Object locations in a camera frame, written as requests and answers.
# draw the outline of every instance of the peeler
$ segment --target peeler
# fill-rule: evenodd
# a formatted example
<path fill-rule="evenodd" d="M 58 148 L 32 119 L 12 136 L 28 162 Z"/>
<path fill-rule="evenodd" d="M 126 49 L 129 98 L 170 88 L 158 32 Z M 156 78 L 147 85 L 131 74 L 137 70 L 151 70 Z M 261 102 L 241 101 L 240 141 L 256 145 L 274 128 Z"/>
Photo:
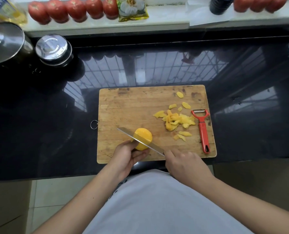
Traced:
<path fill-rule="evenodd" d="M 196 113 L 202 113 L 202 112 L 205 112 L 205 116 L 198 117 L 197 115 L 195 115 Z M 197 109 L 197 110 L 192 110 L 191 113 L 193 114 L 195 118 L 199 120 L 199 130 L 200 130 L 203 152 L 205 154 L 208 154 L 210 153 L 210 148 L 209 148 L 209 141 L 208 141 L 206 124 L 205 124 L 205 118 L 209 116 L 209 112 L 206 109 Z"/>

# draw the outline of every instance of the bottle label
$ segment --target bottle label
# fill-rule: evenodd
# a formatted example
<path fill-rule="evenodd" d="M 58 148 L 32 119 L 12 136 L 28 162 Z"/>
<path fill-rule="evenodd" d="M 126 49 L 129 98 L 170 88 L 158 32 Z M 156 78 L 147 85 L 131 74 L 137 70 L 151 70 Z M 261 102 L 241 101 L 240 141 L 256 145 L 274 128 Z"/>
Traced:
<path fill-rule="evenodd" d="M 17 10 L 9 3 L 8 0 L 0 0 L 0 17 L 12 18 Z"/>

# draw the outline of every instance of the plastic bottle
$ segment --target plastic bottle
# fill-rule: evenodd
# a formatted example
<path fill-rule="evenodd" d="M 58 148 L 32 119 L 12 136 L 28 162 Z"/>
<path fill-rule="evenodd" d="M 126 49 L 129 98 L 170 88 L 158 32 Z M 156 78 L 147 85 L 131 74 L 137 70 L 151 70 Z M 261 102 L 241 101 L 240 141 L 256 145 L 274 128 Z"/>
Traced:
<path fill-rule="evenodd" d="M 222 15 L 234 0 L 211 0 L 209 4 L 210 11 L 215 15 Z"/>
<path fill-rule="evenodd" d="M 13 0 L 0 0 L 0 19 L 18 25 L 28 22 L 26 13 Z"/>

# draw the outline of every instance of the cutting board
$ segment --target cutting board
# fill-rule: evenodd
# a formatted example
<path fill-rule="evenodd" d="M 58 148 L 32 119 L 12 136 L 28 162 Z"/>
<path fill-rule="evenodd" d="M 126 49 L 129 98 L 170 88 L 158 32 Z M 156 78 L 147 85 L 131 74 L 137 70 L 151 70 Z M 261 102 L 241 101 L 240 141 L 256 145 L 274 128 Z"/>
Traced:
<path fill-rule="evenodd" d="M 179 98 L 176 93 L 180 91 L 184 98 Z M 208 101 L 204 85 L 184 86 L 160 86 L 137 88 L 101 89 L 99 91 L 99 115 L 98 115 L 98 144 L 97 162 L 108 163 L 120 143 L 129 140 L 130 137 L 123 134 L 117 127 L 126 127 L 131 131 L 137 128 L 146 128 L 153 135 L 153 142 L 163 149 L 179 149 L 182 152 L 191 151 L 201 157 L 215 157 L 217 155 L 213 128 L 210 116 L 205 119 L 210 145 L 210 153 L 202 151 L 198 119 L 196 125 L 184 129 L 181 125 L 176 130 L 169 132 L 165 128 L 162 118 L 156 119 L 153 114 L 165 110 L 170 104 L 177 104 L 172 113 L 192 115 L 191 110 L 185 109 L 182 102 L 188 103 L 192 109 L 207 109 Z M 193 136 L 174 140 L 173 136 L 178 131 L 189 131 Z M 165 160 L 165 157 L 150 150 L 149 155 L 143 161 Z"/>

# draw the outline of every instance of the metal ring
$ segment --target metal ring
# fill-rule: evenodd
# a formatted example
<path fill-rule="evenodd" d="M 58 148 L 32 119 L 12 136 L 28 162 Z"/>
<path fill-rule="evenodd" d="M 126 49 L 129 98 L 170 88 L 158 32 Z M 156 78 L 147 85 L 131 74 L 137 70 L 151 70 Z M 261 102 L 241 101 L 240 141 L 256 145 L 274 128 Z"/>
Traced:
<path fill-rule="evenodd" d="M 93 127 L 92 127 L 92 123 L 93 123 L 94 121 L 97 122 L 97 127 L 96 127 L 96 128 L 93 128 Z M 91 122 L 90 122 L 90 128 L 92 128 L 93 130 L 96 130 L 96 129 L 98 128 L 98 121 L 97 121 L 97 120 L 93 120 L 93 121 L 91 121 Z"/>

